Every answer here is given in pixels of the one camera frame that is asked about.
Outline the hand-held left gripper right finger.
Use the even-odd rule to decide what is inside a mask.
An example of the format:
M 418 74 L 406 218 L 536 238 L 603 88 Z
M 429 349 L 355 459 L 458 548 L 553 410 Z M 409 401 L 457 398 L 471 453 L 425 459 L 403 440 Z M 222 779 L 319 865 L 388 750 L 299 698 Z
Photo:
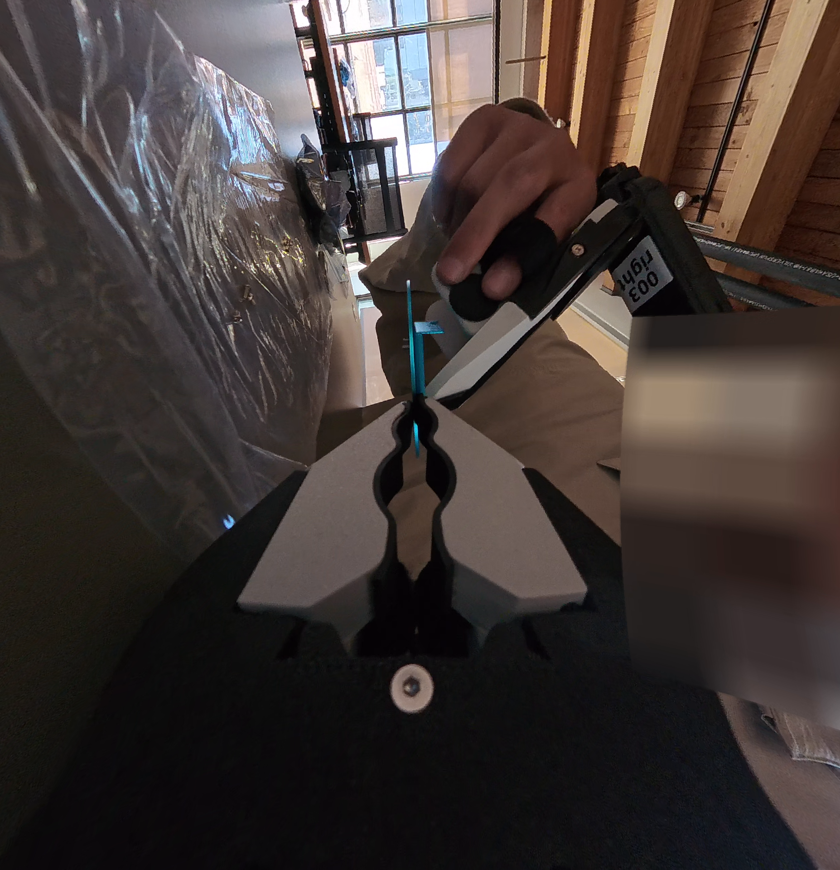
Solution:
M 510 453 L 431 398 L 420 399 L 426 479 L 440 503 L 433 556 L 444 608 L 483 643 L 497 625 L 584 603 L 588 588 Z

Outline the black table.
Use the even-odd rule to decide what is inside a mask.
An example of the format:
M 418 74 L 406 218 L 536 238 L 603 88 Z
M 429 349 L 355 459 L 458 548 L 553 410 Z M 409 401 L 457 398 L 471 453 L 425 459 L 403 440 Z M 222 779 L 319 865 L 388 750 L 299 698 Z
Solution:
M 351 244 L 401 237 L 407 231 L 396 164 L 394 137 L 325 145 L 327 173 L 345 171 L 350 211 L 346 240 Z

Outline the person's right hand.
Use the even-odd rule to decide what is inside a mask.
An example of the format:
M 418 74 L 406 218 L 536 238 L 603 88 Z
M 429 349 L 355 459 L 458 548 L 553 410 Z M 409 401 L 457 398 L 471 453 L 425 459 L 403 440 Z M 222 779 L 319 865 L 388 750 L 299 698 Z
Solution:
M 436 277 L 444 285 L 463 281 L 524 212 L 563 241 L 595 207 L 596 177 L 566 126 L 503 104 L 473 111 L 438 158 L 430 185 L 432 215 L 448 238 Z

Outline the clear plastic bag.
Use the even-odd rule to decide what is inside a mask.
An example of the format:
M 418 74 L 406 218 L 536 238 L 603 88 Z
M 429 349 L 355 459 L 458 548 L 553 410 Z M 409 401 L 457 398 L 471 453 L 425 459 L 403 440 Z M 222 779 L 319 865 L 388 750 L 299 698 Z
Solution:
M 1 334 L 190 558 L 312 461 L 330 301 L 294 179 L 266 100 L 150 4 L 0 2 Z

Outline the grid pane window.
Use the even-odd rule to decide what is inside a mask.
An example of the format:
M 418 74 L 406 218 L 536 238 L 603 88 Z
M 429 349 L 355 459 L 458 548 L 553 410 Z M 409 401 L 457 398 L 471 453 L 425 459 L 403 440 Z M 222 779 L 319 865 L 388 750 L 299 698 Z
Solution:
M 395 138 L 404 177 L 429 175 L 459 125 L 493 98 L 491 1 L 323 1 L 352 114 Z

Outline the black insulated pipe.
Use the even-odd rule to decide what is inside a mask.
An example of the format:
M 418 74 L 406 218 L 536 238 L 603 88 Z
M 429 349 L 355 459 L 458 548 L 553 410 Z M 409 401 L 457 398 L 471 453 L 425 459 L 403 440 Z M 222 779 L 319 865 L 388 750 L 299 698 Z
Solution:
M 757 273 L 840 299 L 840 270 L 695 233 L 700 251 L 741 271 Z

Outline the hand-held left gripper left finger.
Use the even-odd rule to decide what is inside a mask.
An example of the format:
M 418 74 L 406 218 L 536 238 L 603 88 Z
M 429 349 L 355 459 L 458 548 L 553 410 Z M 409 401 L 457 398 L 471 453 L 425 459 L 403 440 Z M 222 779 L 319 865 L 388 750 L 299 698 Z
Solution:
M 371 621 L 373 574 L 391 542 L 375 475 L 399 446 L 401 416 L 397 403 L 309 468 L 239 608 L 331 625 L 343 643 Z

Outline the crumpled dark plastic bag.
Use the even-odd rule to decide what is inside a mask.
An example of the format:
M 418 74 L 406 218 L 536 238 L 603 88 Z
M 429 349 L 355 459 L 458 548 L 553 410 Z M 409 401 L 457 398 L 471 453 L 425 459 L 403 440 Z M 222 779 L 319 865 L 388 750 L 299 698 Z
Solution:
M 327 177 L 321 153 L 305 134 L 302 143 L 295 170 L 310 232 L 318 245 L 333 252 L 343 251 L 340 230 L 349 216 L 349 200 L 339 182 Z

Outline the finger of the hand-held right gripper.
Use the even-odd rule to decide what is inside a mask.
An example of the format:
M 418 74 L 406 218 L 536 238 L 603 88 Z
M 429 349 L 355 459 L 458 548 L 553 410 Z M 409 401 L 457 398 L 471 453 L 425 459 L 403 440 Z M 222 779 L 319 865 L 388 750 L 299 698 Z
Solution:
M 432 379 L 426 397 L 448 408 L 458 407 L 497 371 L 560 304 L 549 304 L 530 318 L 515 304 L 503 304 L 496 314 Z

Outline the blue round metal plate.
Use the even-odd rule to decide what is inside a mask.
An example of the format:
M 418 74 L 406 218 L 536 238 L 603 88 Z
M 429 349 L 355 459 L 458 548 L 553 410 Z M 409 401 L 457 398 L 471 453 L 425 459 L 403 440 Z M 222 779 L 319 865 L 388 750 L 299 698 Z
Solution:
M 418 375 L 417 372 L 417 355 L 416 355 L 416 341 L 417 334 L 415 331 L 415 321 L 413 316 L 413 300 L 412 300 L 412 290 L 411 290 L 411 282 L 410 280 L 406 280 L 405 283 L 406 290 L 406 306 L 407 306 L 407 319 L 408 319 L 408 341 L 409 341 L 409 362 L 410 362 L 410 386 L 411 386 L 411 419 L 413 425 L 413 443 L 415 449 L 415 455 L 419 458 L 420 450 L 421 450 L 421 440 L 419 436 L 418 424 L 415 419 L 415 401 L 417 397 L 423 394 L 424 391 L 424 383 L 422 375 Z

